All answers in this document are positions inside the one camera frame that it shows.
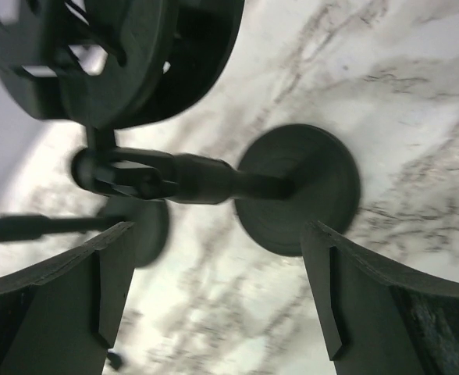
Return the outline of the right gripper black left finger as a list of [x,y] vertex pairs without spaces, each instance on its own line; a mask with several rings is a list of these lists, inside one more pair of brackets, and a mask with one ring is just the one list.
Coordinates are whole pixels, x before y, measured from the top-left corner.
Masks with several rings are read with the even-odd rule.
[[134,270],[134,225],[0,277],[0,374],[100,374]]

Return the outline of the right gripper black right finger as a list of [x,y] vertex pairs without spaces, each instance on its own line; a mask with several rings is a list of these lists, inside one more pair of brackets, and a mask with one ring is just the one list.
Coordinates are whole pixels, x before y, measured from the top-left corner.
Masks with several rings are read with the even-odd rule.
[[459,283],[309,223],[301,249],[338,374],[459,374]]

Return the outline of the black clip stand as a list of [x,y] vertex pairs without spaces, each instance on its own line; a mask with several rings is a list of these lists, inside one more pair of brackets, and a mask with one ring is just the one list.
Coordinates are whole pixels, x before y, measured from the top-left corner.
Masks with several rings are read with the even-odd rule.
[[126,197],[108,198],[94,216],[0,216],[0,243],[36,241],[45,235],[103,232],[118,223],[133,224],[133,250],[137,268],[151,265],[164,251],[170,230],[167,203],[164,200],[141,201]]

